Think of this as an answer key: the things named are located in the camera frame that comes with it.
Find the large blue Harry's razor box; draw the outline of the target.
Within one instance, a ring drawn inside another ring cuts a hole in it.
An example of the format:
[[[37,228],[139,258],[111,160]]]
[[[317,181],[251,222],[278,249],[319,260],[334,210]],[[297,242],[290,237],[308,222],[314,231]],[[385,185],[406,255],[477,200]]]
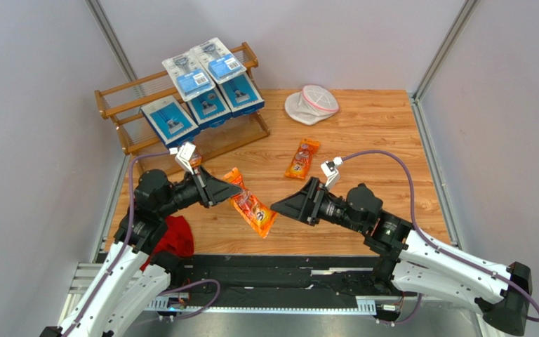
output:
[[[198,95],[186,105],[201,130],[221,126],[232,118],[232,111],[217,88]]]

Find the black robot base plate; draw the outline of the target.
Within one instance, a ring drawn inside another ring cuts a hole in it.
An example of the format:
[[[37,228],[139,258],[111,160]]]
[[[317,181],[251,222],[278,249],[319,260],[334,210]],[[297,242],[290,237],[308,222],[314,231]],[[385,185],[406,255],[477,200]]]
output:
[[[375,256],[195,255],[145,310],[398,315],[417,295],[376,284]]]

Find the gillette razor blister pack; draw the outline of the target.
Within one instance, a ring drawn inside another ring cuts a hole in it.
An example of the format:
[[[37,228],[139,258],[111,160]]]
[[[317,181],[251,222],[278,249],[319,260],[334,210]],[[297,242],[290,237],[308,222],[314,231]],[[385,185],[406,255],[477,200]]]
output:
[[[191,48],[190,51],[217,84],[228,82],[246,72],[243,63],[217,37]]]
[[[184,102],[189,102],[215,88],[215,82],[192,52],[167,58],[161,64]]]

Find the Gillette razor blister pack front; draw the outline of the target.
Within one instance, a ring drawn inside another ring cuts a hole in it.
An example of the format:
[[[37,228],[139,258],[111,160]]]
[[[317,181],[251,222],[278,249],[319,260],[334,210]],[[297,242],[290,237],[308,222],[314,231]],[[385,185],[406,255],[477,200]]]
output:
[[[215,82],[192,52],[167,58],[161,64],[184,102],[189,102],[215,88]]]

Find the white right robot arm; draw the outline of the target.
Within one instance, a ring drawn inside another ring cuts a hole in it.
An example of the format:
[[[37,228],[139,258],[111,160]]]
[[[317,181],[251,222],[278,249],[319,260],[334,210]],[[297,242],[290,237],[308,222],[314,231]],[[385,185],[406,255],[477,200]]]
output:
[[[314,226],[320,221],[364,236],[364,245],[380,257],[372,273],[376,284],[401,292],[433,296],[482,315],[493,328],[513,336],[526,331],[526,295],[532,292],[531,269],[520,262],[494,263],[449,246],[382,208],[383,202],[361,183],[337,197],[311,178],[295,194],[270,208]]]

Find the small blue Harry's razor box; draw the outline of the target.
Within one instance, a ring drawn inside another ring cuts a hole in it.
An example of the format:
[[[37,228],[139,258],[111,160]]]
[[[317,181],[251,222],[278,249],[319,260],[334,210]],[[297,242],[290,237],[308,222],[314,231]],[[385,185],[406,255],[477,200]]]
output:
[[[190,113],[172,95],[144,104],[140,111],[168,149],[193,141],[200,134]]]

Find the orange Bic razor bag front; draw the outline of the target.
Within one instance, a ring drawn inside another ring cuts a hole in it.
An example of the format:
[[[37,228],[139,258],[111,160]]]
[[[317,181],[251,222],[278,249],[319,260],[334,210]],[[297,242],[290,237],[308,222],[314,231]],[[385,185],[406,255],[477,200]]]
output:
[[[197,151],[193,152],[193,154],[189,158],[189,164],[192,168],[200,166],[202,161],[203,161],[202,155]]]

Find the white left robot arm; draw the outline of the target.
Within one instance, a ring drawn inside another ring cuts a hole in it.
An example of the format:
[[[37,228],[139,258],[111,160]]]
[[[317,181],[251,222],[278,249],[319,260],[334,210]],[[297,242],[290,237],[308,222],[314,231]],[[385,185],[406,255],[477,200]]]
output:
[[[41,335],[124,335],[148,304],[172,283],[180,283],[182,258],[154,252],[168,232],[166,218],[194,204],[210,208],[241,191],[202,166],[186,172],[178,183],[159,169],[143,173],[97,275],[71,313]]]

